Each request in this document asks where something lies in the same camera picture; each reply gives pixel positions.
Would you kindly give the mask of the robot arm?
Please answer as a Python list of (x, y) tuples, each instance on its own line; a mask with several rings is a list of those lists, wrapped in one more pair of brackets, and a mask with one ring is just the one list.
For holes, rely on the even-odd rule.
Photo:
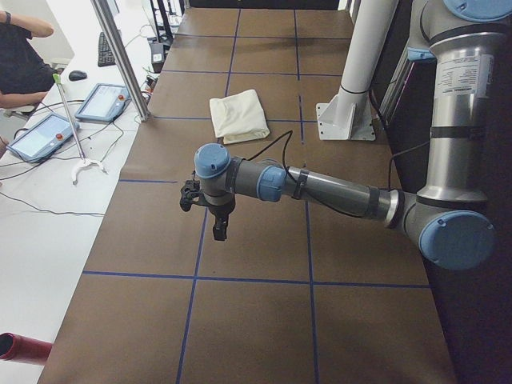
[(283, 161), (236, 157), (224, 145), (208, 143), (195, 152), (180, 207), (207, 208), (214, 216), (213, 236), (223, 241), (237, 196), (276, 202), (288, 195), (352, 218), (380, 221), (442, 268), (478, 266), (496, 243), (496, 229), (484, 213), (479, 165), (494, 58), (510, 34), (510, 18), (508, 1), (413, 2), (408, 58), (436, 64), (426, 182), (418, 192), (349, 181)]

